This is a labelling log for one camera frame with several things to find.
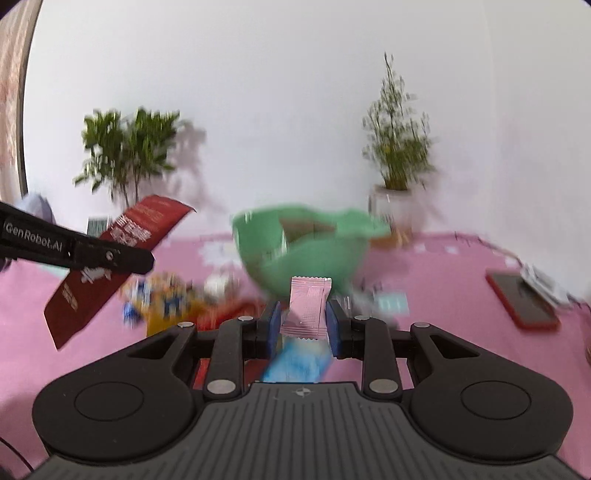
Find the smartphone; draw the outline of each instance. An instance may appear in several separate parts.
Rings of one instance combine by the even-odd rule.
[[[518,273],[487,271],[486,280],[519,328],[557,330],[560,327],[552,305]]]

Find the white flower pot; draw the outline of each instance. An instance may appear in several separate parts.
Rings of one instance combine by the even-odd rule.
[[[414,199],[410,190],[388,190],[376,186],[369,195],[369,213],[386,221],[392,230],[388,239],[372,244],[384,247],[399,247],[411,241],[413,234]]]

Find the pink table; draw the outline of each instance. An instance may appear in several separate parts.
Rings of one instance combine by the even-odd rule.
[[[164,241],[154,255],[156,271],[174,271],[186,280],[201,281],[216,267],[239,261],[229,236],[198,241]],[[518,330],[484,279],[486,268],[506,268],[504,255],[477,242],[453,236],[429,237],[407,251],[370,252],[359,275],[366,282],[404,291],[410,315],[398,320],[437,325],[468,341],[536,370],[561,384],[574,404],[574,422],[561,457],[591,476],[591,367],[584,357],[583,311],[561,317],[559,333]],[[243,293],[257,290],[240,272]],[[56,352],[43,319],[43,308],[60,279],[27,262],[17,262],[0,275],[0,436],[11,442],[34,466],[46,454],[31,421],[35,395],[51,380],[130,345],[145,335],[145,327],[128,330],[121,302],[112,299],[95,320]],[[335,361],[326,381],[358,380],[361,364]],[[405,387],[409,387],[408,376]],[[17,476],[26,473],[18,459],[0,445],[0,465]]]

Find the red snack bag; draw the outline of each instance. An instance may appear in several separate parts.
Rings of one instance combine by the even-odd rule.
[[[242,315],[258,317],[265,310],[265,304],[259,300],[235,299],[218,305],[208,313],[194,319],[197,330],[215,330],[222,322],[238,318]],[[245,385],[257,380],[265,371],[267,360],[250,360],[244,365]],[[209,358],[202,358],[195,377],[193,388],[202,388],[209,367]]]
[[[152,250],[193,209],[157,195],[128,208],[100,239]],[[81,331],[129,277],[103,268],[71,271],[45,307],[57,349]]]

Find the curtain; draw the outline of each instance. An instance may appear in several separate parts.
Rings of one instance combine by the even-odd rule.
[[[28,53],[42,0],[22,0],[0,20],[0,200],[27,192],[22,152],[22,102]]]

